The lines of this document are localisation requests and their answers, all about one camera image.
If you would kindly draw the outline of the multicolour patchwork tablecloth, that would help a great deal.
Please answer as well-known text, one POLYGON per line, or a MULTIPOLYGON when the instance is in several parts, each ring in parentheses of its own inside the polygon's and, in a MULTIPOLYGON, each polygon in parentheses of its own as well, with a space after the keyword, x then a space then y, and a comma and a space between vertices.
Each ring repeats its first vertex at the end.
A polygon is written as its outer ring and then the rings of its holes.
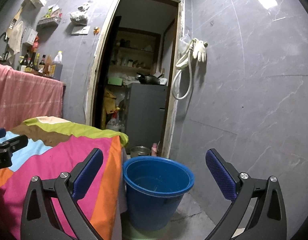
POLYGON ((128 136, 41 116, 6 132, 0 136, 0 143, 19 135, 28 137, 27 146, 12 155, 10 167, 0 169, 0 222, 6 229, 6 233, 0 233, 0 239, 20 239, 23 203, 33 176, 54 179, 71 171, 94 148, 103 152, 104 162, 78 204, 103 239, 121 239, 120 215, 127 209, 122 164, 128 136))

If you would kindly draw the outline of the pink hanging cloth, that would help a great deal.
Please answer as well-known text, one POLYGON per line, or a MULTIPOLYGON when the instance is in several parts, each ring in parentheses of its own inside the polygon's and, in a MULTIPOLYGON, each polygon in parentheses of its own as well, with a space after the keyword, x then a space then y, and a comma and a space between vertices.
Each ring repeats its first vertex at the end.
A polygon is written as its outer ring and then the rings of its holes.
POLYGON ((10 130, 24 120, 62 115, 64 84, 0 64, 0 128, 10 130))

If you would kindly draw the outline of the dark soy sauce bottle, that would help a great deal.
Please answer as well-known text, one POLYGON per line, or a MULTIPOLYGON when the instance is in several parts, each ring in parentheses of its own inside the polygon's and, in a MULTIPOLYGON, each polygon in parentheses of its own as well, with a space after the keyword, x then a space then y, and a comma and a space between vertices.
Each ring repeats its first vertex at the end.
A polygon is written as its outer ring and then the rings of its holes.
POLYGON ((40 73, 43 73, 43 72, 44 72, 44 68, 45 68, 45 65, 46 65, 45 60, 46 60, 46 56, 43 55, 43 56, 42 56, 42 59, 41 59, 41 61, 40 61, 40 63, 38 64, 38 71, 39 71, 40 73))

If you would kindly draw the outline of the brown sauce bottle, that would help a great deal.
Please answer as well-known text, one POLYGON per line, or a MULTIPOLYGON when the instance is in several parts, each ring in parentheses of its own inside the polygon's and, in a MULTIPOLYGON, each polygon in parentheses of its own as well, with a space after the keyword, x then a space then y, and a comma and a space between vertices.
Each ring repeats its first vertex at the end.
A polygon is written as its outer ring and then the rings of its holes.
POLYGON ((45 75, 49 75, 49 67, 51 66, 51 64, 52 64, 51 55, 48 55, 45 59, 45 66, 44 66, 44 70, 43 70, 43 73, 45 75))

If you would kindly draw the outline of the small steel pot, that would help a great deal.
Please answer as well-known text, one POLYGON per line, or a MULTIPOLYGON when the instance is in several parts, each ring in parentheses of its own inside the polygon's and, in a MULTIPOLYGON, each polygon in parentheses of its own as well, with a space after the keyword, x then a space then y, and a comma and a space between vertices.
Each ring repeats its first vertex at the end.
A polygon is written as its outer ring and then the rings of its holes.
POLYGON ((145 146, 134 146, 130 149, 131 158, 151 155, 151 150, 145 146))

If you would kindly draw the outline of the blue plastic bucket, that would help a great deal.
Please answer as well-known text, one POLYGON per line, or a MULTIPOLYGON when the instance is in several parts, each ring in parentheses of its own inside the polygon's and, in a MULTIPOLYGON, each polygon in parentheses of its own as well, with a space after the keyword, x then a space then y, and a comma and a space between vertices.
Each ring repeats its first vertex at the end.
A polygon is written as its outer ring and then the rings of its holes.
POLYGON ((194 185, 193 172, 161 157, 135 157, 123 164, 127 212, 138 230, 166 227, 185 193, 194 185))

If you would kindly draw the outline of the beige hanging rag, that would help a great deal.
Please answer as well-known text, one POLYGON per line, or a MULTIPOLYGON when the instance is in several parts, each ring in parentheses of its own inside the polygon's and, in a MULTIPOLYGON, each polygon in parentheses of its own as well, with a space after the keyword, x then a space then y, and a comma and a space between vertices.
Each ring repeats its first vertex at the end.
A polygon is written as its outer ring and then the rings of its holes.
POLYGON ((12 19, 6 34, 8 38, 7 60, 12 63, 14 56, 20 52, 21 38, 23 33, 23 21, 20 21, 20 15, 23 10, 23 6, 20 6, 18 12, 12 19))

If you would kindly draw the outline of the green box on shelf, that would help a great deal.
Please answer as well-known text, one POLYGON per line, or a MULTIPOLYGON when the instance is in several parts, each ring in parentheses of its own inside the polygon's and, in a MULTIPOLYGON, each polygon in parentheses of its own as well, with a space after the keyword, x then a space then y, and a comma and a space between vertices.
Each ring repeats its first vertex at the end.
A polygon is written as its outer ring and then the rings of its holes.
POLYGON ((108 84, 109 85, 121 86, 122 83, 123 83, 123 80, 120 77, 109 77, 108 78, 108 84))

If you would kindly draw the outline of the dark grey cabinet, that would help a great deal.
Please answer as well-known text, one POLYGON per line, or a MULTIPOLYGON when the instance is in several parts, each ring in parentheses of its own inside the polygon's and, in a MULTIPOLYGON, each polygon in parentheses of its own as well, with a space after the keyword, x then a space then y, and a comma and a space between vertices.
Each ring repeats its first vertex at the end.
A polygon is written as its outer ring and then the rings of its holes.
POLYGON ((131 83, 126 94, 126 151, 134 146, 151 148, 161 140, 167 87, 131 83))

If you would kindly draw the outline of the black wok on cabinet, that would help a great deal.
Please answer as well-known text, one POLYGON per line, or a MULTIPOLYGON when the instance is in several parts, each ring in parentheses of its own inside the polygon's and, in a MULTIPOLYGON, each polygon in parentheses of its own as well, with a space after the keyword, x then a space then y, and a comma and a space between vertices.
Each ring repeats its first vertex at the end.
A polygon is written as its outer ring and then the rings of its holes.
POLYGON ((154 75, 144 75, 142 73, 137 72, 136 79, 142 85, 160 85, 160 79, 155 77, 154 75))

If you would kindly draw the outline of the white rubber gloves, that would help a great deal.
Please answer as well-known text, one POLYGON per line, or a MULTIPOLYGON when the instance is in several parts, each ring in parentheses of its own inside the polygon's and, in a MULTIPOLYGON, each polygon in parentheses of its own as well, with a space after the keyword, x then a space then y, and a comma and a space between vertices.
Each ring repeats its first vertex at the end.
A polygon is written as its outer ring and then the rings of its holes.
POLYGON ((193 59, 197 60, 198 62, 206 62, 207 60, 207 54, 206 54, 206 48, 208 46, 207 42, 204 42, 203 40, 199 40, 197 38, 193 39, 194 46, 193 46, 193 59))

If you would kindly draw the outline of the grey wall box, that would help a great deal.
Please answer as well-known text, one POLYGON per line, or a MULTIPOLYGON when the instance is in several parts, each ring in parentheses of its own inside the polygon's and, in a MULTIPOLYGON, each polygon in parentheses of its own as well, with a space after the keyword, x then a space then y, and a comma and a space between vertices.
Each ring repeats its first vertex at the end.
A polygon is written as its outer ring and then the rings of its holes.
POLYGON ((31 27, 26 27, 22 34, 21 42, 27 46, 32 46, 37 37, 37 31, 31 27))

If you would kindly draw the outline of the wooden door frame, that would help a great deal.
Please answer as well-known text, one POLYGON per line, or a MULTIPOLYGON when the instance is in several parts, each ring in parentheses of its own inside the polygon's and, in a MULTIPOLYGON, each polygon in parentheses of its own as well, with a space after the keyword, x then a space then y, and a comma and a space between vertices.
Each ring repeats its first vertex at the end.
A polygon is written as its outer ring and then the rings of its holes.
MULTIPOLYGON (((174 55, 172 56, 171 67, 170 67, 170 77, 169 81, 174 81, 177 77, 178 70, 175 64, 178 60, 178 44, 179 39, 184 35, 185 28, 185 1, 184 0, 167 0, 170 2, 175 2, 177 7, 176 14, 176 34, 175 42, 173 45, 174 55)), ((100 72, 100 66, 102 61, 103 53, 105 52, 106 41, 111 29, 112 21, 114 19, 115 11, 119 5, 120 0, 110 0, 108 2, 109 9, 106 15, 104 24, 101 28, 99 34, 99 41, 93 55, 92 66, 86 92, 86 109, 85 109, 85 124, 91 126, 93 124, 93 107, 94 107, 94 96, 96 91, 98 74, 100 72)), ((164 128, 164 138, 162 143, 162 156, 165 158, 170 158, 170 151, 172 145, 172 139, 174 136, 176 114, 177 114, 177 104, 178 101, 173 97, 173 93, 169 92, 168 95, 168 106, 166 114, 166 124, 164 128)))

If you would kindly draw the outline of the plastic bag on wall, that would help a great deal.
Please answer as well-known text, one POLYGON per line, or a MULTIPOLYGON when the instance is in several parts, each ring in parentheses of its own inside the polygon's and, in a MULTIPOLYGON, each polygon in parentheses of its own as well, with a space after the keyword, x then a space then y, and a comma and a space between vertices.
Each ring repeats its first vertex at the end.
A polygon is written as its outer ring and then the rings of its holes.
POLYGON ((90 4, 86 3, 78 7, 74 12, 70 13, 70 21, 75 25, 86 26, 88 24, 87 11, 89 10, 90 4))

